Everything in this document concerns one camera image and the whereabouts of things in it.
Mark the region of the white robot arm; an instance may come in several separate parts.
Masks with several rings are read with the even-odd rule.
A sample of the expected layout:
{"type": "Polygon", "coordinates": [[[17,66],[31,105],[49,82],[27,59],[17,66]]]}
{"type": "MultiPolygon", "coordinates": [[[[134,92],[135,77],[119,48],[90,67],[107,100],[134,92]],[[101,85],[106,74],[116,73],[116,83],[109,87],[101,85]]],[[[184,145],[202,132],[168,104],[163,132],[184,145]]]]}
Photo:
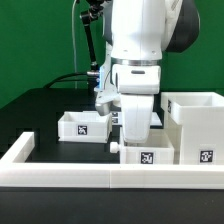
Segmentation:
{"type": "Polygon", "coordinates": [[[112,0],[105,7],[106,60],[96,109],[106,115],[112,104],[121,108],[125,142],[148,138],[162,53],[185,51],[199,30],[195,0],[112,0]]]}

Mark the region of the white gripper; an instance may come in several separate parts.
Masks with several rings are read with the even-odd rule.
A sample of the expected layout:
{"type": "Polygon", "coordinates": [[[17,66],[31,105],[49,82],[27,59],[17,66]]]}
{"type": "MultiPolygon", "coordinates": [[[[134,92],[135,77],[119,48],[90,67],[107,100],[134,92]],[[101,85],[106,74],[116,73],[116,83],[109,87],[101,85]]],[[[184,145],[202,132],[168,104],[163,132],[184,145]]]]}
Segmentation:
{"type": "Polygon", "coordinates": [[[160,67],[115,64],[112,68],[112,81],[120,97],[124,141],[146,142],[154,95],[160,89],[160,67]]]}

